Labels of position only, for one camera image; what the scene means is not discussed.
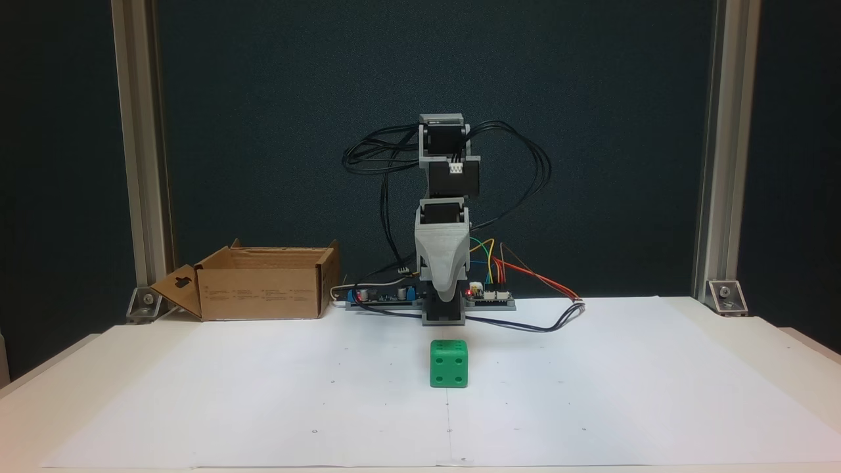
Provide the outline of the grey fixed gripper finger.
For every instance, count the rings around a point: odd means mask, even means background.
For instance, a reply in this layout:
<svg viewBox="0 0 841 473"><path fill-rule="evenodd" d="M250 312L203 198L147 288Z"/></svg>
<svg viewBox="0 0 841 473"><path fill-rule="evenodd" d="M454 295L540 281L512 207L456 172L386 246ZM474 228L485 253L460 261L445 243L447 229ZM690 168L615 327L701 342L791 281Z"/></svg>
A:
<svg viewBox="0 0 841 473"><path fill-rule="evenodd" d="M460 292L459 282L466 280L469 254L435 254L430 259L417 256L419 279L430 285L442 302L452 302Z"/></svg>

